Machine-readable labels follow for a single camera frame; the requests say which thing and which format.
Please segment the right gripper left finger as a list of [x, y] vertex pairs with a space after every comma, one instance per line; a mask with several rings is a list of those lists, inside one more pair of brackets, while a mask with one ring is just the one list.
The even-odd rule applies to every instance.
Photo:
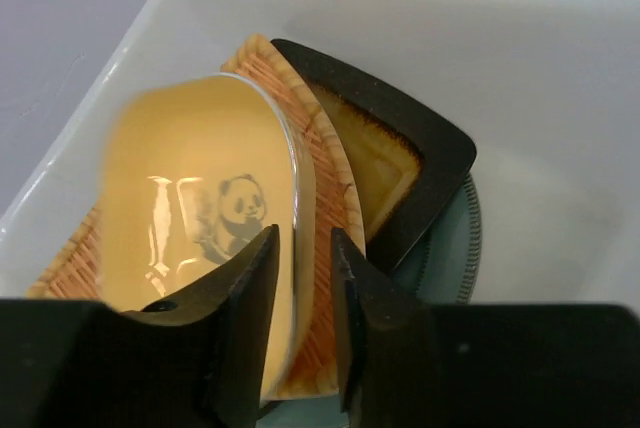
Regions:
[[5, 427], [252, 427], [279, 230], [140, 311], [96, 301], [1, 303]]

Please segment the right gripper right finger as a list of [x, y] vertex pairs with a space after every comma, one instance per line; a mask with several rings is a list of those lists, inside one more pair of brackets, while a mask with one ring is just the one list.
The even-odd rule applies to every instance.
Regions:
[[353, 427], [635, 427], [639, 319], [615, 304], [428, 304], [331, 233]]

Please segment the blue-grey round plate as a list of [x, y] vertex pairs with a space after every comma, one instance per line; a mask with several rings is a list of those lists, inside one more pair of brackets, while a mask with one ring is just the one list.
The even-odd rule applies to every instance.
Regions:
[[[431, 228], [398, 266], [392, 280], [418, 299], [435, 303], [470, 301], [478, 275], [482, 245], [479, 196], [465, 178]], [[257, 425], [279, 427], [347, 427], [337, 395], [270, 402]]]

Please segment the orange woven fan basket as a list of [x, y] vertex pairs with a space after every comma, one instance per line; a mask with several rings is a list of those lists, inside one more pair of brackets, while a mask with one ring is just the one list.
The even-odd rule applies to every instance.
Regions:
[[[337, 378], [331, 295], [331, 231], [336, 227], [342, 228], [354, 237], [358, 247], [365, 244], [354, 176], [337, 132], [310, 87], [272, 42], [259, 34], [250, 36], [215, 73], [245, 77], [281, 102], [301, 130], [315, 169], [312, 318], [284, 385], [274, 398], [263, 401], [335, 392]], [[98, 201], [65, 247], [28, 289], [29, 297], [104, 301], [98, 287], [100, 214]]]

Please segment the yellow square panda dish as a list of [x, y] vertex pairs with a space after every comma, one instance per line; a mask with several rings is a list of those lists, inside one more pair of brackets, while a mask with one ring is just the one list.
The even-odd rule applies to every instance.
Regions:
[[140, 94], [102, 169], [99, 293], [139, 310], [280, 232], [261, 397], [284, 385], [310, 326], [316, 180], [301, 130], [256, 82], [218, 73]]

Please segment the black square amber plate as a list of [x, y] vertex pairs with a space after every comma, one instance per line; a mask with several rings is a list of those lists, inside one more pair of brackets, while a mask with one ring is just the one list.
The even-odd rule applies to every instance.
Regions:
[[422, 102], [355, 66], [290, 40], [272, 43], [333, 123], [360, 198], [366, 256], [392, 274], [461, 188], [475, 143]]

